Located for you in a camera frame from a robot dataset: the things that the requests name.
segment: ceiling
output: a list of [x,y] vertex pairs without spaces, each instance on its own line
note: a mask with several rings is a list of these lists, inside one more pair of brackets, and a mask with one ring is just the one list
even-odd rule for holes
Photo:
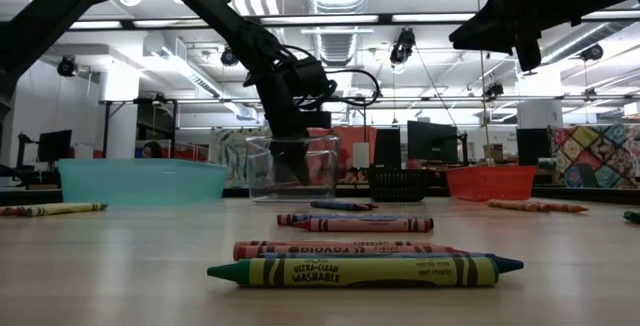
[[[249,14],[254,14],[250,0],[245,0]],[[366,11],[369,13],[444,13],[444,12],[473,12],[478,5],[484,5],[486,0],[368,0]],[[9,20],[16,15],[29,0],[0,0],[0,20]],[[267,0],[261,0],[264,6]],[[628,9],[634,2],[616,5],[614,9]],[[278,12],[285,15],[302,15],[309,13],[307,0],[276,0]],[[135,6],[126,6],[122,0],[110,0],[96,5],[89,10],[84,19],[149,19],[176,18],[194,16],[193,12],[183,4],[173,0],[142,0]],[[553,47],[563,37],[580,30],[581,27],[571,28],[561,25],[547,30],[540,40],[541,48]],[[500,81],[505,86],[506,94],[526,94],[518,90],[518,80],[522,75],[517,72],[514,58],[504,54],[484,54],[481,62],[478,52],[454,50],[448,41],[448,36],[457,26],[455,25],[422,25],[413,26],[416,36],[416,47],[419,52],[409,58],[403,73],[394,74],[388,62],[390,46],[397,38],[399,26],[361,27],[368,34],[358,36],[357,53],[350,66],[364,69],[379,80],[385,97],[432,96],[437,90],[442,96],[466,96],[475,91],[481,95],[482,79],[486,74],[487,82]],[[314,50],[314,42],[310,35],[302,34],[303,28],[284,28],[279,35],[287,44]],[[184,42],[188,48],[189,61],[198,66],[204,76],[214,81],[224,89],[230,97],[257,97],[254,88],[242,87],[246,77],[246,70],[241,66],[223,67],[219,58],[223,50],[224,40],[213,30],[168,30],[162,33],[167,45],[173,45],[176,39]],[[143,39],[149,32],[137,32],[133,36],[123,38],[125,32],[70,32],[59,43],[104,43],[114,48],[124,47],[123,42],[129,38]],[[601,61],[590,62],[586,65],[582,61],[563,60],[554,65],[557,72],[561,72],[562,85],[555,94],[580,94],[587,85],[596,85],[602,89],[598,94],[628,94],[640,91],[640,66],[636,61],[640,56],[640,26],[635,24],[625,30],[600,42],[605,56]],[[146,77],[141,79],[141,89],[164,92],[169,96],[193,98],[194,86],[175,70],[168,68],[162,60],[147,53],[145,55],[129,55],[136,57],[144,66]],[[372,84],[364,76],[356,75],[352,79],[343,80],[350,87],[340,88],[348,95],[365,95],[372,93]],[[493,106],[499,107],[505,103],[497,102]],[[581,102],[568,103],[566,107],[580,107]],[[624,102],[608,102],[599,107],[601,112],[611,112],[624,105]],[[480,104],[465,106],[479,107]],[[378,104],[378,108],[441,108],[438,103],[391,103]],[[224,112],[224,107],[211,105],[199,106],[197,112]]]

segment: crayon tip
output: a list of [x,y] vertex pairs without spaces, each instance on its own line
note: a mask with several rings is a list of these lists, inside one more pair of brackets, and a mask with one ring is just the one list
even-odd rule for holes
[[311,230],[311,220],[296,222],[293,224],[293,226],[308,231],[308,230]]
[[242,260],[235,264],[209,267],[207,275],[211,277],[221,278],[237,282],[240,285],[249,284],[249,262],[250,260]]
[[501,274],[516,270],[522,270],[524,268],[524,262],[519,260],[498,257],[494,254],[487,254],[487,257],[492,259],[496,263],[496,265],[498,266],[498,271]]

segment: wooden table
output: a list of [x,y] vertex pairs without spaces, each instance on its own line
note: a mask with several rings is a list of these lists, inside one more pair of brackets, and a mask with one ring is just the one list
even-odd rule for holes
[[[278,228],[303,205],[198,207],[0,219],[0,325],[637,325],[640,227],[625,207],[537,214],[445,198],[380,212],[432,216],[432,234]],[[493,288],[240,289],[207,277],[249,239],[430,240],[523,260]]]

